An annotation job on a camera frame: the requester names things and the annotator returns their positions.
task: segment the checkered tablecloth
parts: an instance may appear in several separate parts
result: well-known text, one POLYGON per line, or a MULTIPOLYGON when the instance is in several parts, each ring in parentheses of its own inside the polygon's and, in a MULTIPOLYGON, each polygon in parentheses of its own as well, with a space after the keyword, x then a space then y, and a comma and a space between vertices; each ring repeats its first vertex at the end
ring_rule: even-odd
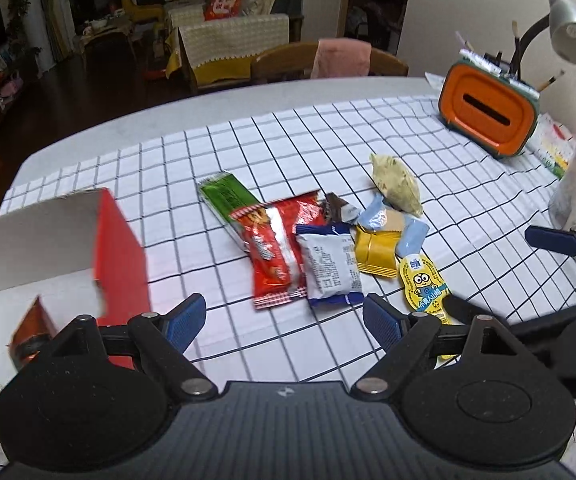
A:
MULTIPOLYGON (((250 261, 195 183, 226 170, 261 200, 321 188, 365 207, 376 192, 371 153, 398 155, 418 176, 431 226, 424 251, 450 290, 510 322, 576 303, 575 261, 524 241, 526 226, 548 225, 555 177, 527 152, 496 161, 444 128, 434 96, 299 108, 152 139, 15 187, 0 214, 107 187, 145 247, 153 309, 167 312, 192 292, 206 298, 206 326, 186 356, 220 388, 227 380, 350 386, 383 355, 362 308, 297 301, 255 311, 250 261)), ((408 312, 398 279, 362 283, 408 312)))

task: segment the black circular cover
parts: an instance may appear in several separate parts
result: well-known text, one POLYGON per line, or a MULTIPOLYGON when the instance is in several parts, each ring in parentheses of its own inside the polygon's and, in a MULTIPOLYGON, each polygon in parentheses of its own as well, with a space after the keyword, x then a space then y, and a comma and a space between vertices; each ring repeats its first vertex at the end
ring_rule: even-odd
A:
POLYGON ((129 456, 164 423, 166 397, 145 375, 89 356, 30 364, 0 394, 11 462, 84 471, 129 456))
POLYGON ((441 454, 478 466, 522 468, 558 458, 575 427, 575 403, 549 373, 487 355, 410 383, 402 414, 441 454))

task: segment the lamp neck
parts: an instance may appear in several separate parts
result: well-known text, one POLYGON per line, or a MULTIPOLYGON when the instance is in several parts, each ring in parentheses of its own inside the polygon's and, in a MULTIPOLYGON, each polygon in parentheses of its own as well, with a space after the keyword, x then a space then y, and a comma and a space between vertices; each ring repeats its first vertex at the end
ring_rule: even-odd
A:
POLYGON ((541 32, 546 30, 550 26, 550 15, 546 14, 542 19, 536 22, 532 27, 526 30, 526 33, 522 36, 519 45, 514 50, 513 59, 510 62, 511 73, 516 74, 519 71, 519 67, 522 63, 522 57, 524 52, 528 48, 528 45, 534 40, 541 32))

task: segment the doorway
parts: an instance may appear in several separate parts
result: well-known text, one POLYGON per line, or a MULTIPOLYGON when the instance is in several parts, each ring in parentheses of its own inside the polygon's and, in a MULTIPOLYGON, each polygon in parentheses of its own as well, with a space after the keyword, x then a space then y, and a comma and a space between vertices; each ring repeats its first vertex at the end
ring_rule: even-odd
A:
POLYGON ((343 0, 339 35, 367 41, 396 55, 407 3, 408 0, 343 0))

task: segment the chair backrest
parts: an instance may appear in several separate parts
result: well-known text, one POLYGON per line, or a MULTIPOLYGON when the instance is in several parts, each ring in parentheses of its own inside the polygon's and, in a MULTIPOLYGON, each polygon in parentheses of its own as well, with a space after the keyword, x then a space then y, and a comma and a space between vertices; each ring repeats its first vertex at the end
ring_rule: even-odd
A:
MULTIPOLYGON (((250 78, 256 84, 275 80, 303 79, 310 76, 319 44, 289 43, 267 50, 250 65, 250 78)), ((373 48, 370 74, 407 76, 408 65, 389 52, 373 48)))

